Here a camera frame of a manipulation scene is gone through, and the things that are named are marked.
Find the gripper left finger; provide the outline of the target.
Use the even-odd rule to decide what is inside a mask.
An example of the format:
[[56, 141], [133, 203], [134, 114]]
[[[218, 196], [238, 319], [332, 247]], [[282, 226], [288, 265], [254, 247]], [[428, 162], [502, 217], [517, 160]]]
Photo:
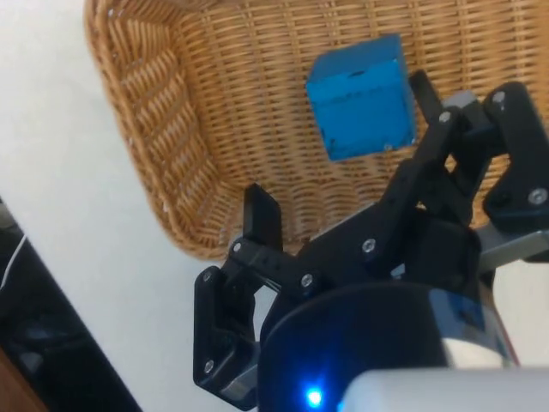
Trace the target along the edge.
[[340, 409], [361, 373], [387, 364], [386, 273], [376, 228], [385, 200], [283, 249], [281, 208], [260, 186], [244, 231], [195, 283], [193, 379], [238, 409]]

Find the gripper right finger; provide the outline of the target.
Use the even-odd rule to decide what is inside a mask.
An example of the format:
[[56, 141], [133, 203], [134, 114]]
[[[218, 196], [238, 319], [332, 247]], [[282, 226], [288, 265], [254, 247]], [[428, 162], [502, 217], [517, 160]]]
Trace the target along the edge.
[[486, 215], [507, 233], [546, 229], [548, 136], [525, 84], [506, 82], [483, 101], [445, 108], [423, 70], [409, 83], [428, 128], [382, 197], [379, 239], [402, 237], [418, 203], [438, 219], [468, 226], [486, 170], [500, 155], [510, 164], [484, 198]]

